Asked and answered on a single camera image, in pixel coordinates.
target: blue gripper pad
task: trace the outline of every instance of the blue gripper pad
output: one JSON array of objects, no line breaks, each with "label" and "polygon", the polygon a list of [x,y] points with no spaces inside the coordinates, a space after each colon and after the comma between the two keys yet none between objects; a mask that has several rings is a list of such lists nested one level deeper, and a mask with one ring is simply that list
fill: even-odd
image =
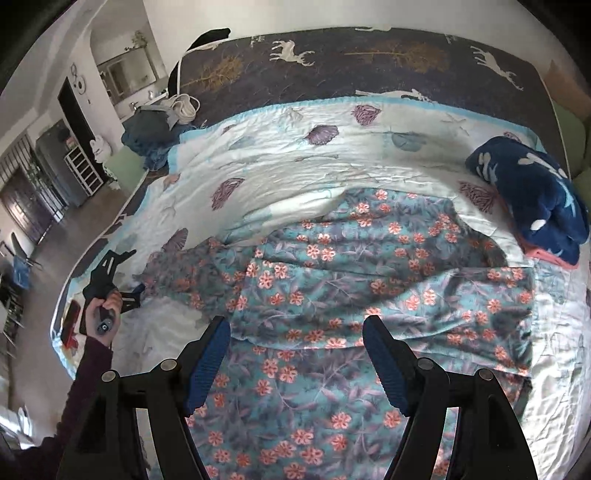
[{"label": "blue gripper pad", "polygon": [[222,364],[230,344],[230,324],[220,322],[206,345],[201,358],[193,368],[189,378],[189,391],[184,402],[185,416],[190,417],[196,408],[202,407],[213,380]]},{"label": "blue gripper pad", "polygon": [[363,323],[363,344],[374,365],[390,405],[400,410],[402,415],[410,415],[407,383],[391,353],[391,348],[399,340],[394,340],[382,320],[372,315]]}]

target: bed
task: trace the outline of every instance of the bed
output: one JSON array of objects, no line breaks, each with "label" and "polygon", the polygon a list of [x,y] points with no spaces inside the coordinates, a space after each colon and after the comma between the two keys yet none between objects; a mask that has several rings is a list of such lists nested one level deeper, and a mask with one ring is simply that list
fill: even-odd
[{"label": "bed", "polygon": [[363,348],[372,313],[445,369],[494,370],[539,477],[562,478],[591,414],[589,246],[570,271],[526,258],[463,164],[495,136],[564,164],[535,69],[445,35],[335,28],[202,47],[180,83],[200,128],[64,286],[51,334],[69,373],[84,336],[65,346],[64,307],[106,250],[136,249],[115,279],[147,286],[113,346],[121,374],[176,357],[214,314],[232,325],[187,421],[212,478],[383,478],[405,419]]}]

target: hand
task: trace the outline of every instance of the hand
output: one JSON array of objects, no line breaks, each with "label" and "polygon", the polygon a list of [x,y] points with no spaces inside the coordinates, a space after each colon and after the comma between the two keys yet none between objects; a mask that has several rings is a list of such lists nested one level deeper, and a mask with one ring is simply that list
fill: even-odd
[{"label": "hand", "polygon": [[[96,331],[100,323],[99,307],[115,312],[113,326],[104,335],[99,335]],[[121,308],[123,308],[123,298],[118,290],[111,292],[106,300],[92,299],[85,312],[86,335],[98,340],[105,347],[109,347],[121,324]]]}]

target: person's arm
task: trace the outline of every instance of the person's arm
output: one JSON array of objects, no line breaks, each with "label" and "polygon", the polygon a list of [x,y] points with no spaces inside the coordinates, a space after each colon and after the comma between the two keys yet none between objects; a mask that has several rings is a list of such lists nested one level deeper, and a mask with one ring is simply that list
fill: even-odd
[{"label": "person's arm", "polygon": [[[113,353],[109,347],[119,329],[122,305],[119,292],[111,294],[106,301],[93,299],[88,305],[85,313],[87,338],[84,354],[76,379],[70,387],[56,435],[44,438],[39,447],[15,452],[23,480],[55,480],[61,456],[72,431],[80,420],[82,411],[94,396],[101,375],[111,368]],[[99,306],[115,311],[113,327],[104,335],[96,333]]]}]

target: purple sleeve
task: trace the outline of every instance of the purple sleeve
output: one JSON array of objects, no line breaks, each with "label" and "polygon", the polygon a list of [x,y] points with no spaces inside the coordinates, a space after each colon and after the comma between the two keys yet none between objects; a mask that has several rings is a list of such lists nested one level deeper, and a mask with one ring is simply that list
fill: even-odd
[{"label": "purple sleeve", "polygon": [[111,368],[113,352],[98,340],[87,337],[76,379],[68,393],[66,406],[54,437],[46,437],[39,447],[16,452],[23,480],[55,480],[61,456],[80,414],[93,397],[100,376]]}]

